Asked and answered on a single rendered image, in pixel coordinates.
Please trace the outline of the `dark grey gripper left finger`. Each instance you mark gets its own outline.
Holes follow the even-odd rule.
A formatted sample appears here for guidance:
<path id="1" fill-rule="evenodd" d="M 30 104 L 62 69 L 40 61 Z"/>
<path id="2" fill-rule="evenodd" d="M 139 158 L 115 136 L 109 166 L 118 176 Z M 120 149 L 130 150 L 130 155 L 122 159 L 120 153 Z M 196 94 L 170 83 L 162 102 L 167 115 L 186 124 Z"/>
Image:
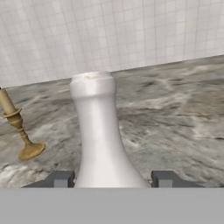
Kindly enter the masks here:
<path id="1" fill-rule="evenodd" d="M 53 171 L 47 178 L 31 183 L 25 187 L 41 188 L 69 188 L 74 187 L 74 171 Z"/>

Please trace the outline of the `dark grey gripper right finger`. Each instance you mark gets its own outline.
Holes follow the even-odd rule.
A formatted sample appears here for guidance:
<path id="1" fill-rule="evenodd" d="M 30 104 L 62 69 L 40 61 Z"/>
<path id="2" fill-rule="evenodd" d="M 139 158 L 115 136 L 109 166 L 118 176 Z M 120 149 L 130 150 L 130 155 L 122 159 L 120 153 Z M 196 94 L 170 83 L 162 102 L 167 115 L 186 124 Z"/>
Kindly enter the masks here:
<path id="1" fill-rule="evenodd" d="M 151 186 L 156 188 L 200 187 L 191 181 L 183 180 L 174 171 L 152 171 L 151 179 Z"/>

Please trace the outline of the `white liquor bottle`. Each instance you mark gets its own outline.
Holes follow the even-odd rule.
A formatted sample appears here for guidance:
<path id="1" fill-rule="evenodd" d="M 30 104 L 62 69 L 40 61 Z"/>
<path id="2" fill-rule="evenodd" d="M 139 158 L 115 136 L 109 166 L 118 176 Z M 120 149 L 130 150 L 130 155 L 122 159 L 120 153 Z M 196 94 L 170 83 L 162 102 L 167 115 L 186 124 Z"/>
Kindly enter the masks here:
<path id="1" fill-rule="evenodd" d="M 77 188 L 146 188 L 124 149 L 116 114 L 116 81 L 109 72 L 76 74 L 71 97 L 80 125 Z"/>

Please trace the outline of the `cream candle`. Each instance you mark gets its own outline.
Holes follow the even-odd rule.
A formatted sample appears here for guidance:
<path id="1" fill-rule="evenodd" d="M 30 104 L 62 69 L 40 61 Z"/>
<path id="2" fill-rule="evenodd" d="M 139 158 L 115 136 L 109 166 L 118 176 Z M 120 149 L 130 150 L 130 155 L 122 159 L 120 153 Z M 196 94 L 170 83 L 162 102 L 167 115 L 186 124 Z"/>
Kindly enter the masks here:
<path id="1" fill-rule="evenodd" d="M 3 110 L 7 115 L 12 114 L 16 111 L 16 108 L 5 89 L 0 89 L 0 104 L 2 105 Z"/>

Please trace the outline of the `brass candlestick holder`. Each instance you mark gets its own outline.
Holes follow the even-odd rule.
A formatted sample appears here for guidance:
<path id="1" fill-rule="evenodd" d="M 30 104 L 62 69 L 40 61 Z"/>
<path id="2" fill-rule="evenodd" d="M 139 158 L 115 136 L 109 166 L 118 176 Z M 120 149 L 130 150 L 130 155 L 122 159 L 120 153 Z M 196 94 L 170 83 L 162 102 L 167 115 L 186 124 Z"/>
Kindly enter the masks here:
<path id="1" fill-rule="evenodd" d="M 33 143 L 25 132 L 23 127 L 23 119 L 20 115 L 21 108 L 17 108 L 14 113 L 2 113 L 2 117 L 6 118 L 10 125 L 15 127 L 24 141 L 24 148 L 18 153 L 18 158 L 22 161 L 35 158 L 40 155 L 46 148 L 45 143 Z"/>

